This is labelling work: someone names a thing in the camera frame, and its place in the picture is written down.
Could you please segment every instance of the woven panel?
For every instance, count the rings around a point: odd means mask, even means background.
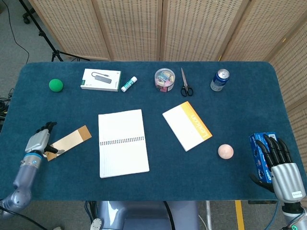
[[[290,114],[289,120],[307,172],[307,107]]]
[[[157,60],[159,0],[94,2],[114,60]]]
[[[307,9],[306,0],[254,0],[222,60],[263,60]]]
[[[242,0],[168,0],[163,60],[214,60]]]
[[[274,66],[286,107],[307,96],[307,23],[281,48]]]
[[[68,53],[109,59],[91,0],[30,0]]]

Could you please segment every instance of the book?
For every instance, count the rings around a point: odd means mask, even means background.
[[[120,71],[105,69],[85,69],[81,89],[118,91]]]
[[[100,177],[149,171],[141,109],[98,115]]]
[[[189,102],[184,102],[163,113],[185,151],[212,137],[212,134]]]

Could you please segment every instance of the tripod stand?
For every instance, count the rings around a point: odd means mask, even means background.
[[[62,51],[59,51],[57,49],[55,49],[55,47],[52,45],[51,41],[49,40],[49,38],[47,37],[46,33],[43,31],[43,29],[39,26],[39,24],[37,23],[37,21],[35,20],[35,18],[33,17],[33,15],[31,14],[30,10],[28,9],[28,7],[25,5],[24,1],[23,0],[19,0],[19,2],[22,4],[23,8],[25,9],[25,11],[28,13],[28,15],[30,16],[30,18],[32,19],[32,21],[34,22],[34,24],[36,25],[36,27],[38,28],[39,30],[39,33],[38,35],[43,37],[46,42],[48,43],[48,45],[50,46],[50,48],[52,49],[52,59],[51,61],[54,61],[54,58],[57,57],[60,61],[63,61],[63,59],[61,58],[60,54],[64,54],[64,55],[67,55],[67,56],[71,56],[71,57],[74,57],[74,58],[77,58],[77,61],[80,61],[80,59],[83,59],[83,60],[87,60],[89,61],[89,59],[86,59],[86,58],[82,58],[82,57],[79,57],[79,56],[76,56],[76,55],[73,55],[73,54],[68,54],[68,53],[65,53],[65,52],[62,52]]]

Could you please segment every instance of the blue can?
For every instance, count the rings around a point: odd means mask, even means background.
[[[213,77],[210,87],[213,91],[221,91],[229,79],[229,71],[226,69],[220,69]]]

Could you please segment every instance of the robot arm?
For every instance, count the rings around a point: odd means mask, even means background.
[[[296,163],[292,162],[287,145],[279,138],[277,141],[264,135],[269,150],[257,140],[265,161],[271,171],[272,184],[261,182],[255,176],[251,179],[261,187],[275,193],[276,197],[284,202],[283,214],[287,226],[283,230],[307,230],[307,209],[301,206],[300,201],[306,196],[301,174]]]
[[[56,124],[56,122],[48,122],[30,137],[25,148],[26,154],[13,182],[15,191],[0,201],[0,207],[19,212],[30,204],[32,199],[31,188],[43,159],[43,153],[45,151],[58,152],[57,149],[48,145],[50,132]],[[11,216],[11,213],[0,209],[0,219],[7,219]]]

